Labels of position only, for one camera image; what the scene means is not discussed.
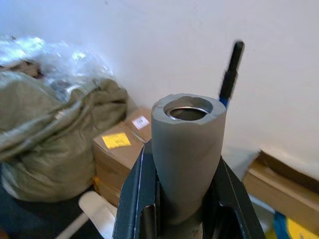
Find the yellow label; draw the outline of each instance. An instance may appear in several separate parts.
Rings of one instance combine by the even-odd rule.
[[[109,134],[102,137],[107,148],[130,146],[131,143],[125,133]]]
[[[287,218],[287,228],[292,239],[319,239],[315,234],[307,231],[289,218]]]

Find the white label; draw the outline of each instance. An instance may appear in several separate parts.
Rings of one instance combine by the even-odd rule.
[[[133,120],[132,123],[138,130],[140,130],[141,128],[144,128],[146,125],[148,125],[150,122],[144,116],[140,116]]]

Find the white wall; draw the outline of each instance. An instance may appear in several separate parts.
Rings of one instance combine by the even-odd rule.
[[[246,50],[223,155],[242,174],[260,148],[318,176],[319,1],[0,0],[0,32],[85,45],[137,105],[217,98],[232,43]]]

